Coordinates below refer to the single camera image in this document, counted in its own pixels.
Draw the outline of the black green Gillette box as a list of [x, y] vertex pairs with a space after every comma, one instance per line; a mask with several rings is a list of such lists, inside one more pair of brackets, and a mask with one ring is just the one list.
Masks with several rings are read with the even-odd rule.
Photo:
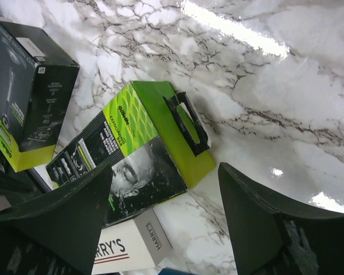
[[51, 161], [79, 69], [42, 29], [0, 21], [0, 150], [15, 172]]
[[58, 186], [112, 170], [103, 225], [127, 220], [194, 188], [215, 169], [211, 142], [185, 92], [131, 81], [47, 165]]

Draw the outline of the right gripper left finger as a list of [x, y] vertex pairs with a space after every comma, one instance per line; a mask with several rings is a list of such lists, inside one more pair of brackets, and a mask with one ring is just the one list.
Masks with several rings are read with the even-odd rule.
[[0, 211], [0, 274], [91, 274], [111, 167]]

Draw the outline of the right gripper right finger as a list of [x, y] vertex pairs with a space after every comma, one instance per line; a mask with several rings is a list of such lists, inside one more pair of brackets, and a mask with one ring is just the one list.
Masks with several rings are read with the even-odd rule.
[[344, 213], [287, 197], [220, 163], [238, 274], [344, 274]]

